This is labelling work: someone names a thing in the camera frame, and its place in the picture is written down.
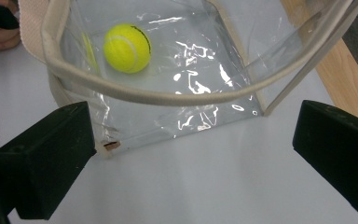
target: white tabletop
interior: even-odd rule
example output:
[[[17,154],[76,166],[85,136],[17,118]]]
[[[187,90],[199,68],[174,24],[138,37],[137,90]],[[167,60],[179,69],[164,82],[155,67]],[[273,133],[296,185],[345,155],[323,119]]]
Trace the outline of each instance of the white tabletop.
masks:
[[[305,99],[332,104],[314,71],[267,118],[108,161],[94,156],[48,223],[358,224],[351,205],[293,150]],[[23,46],[0,52],[0,146],[55,108],[46,66]]]

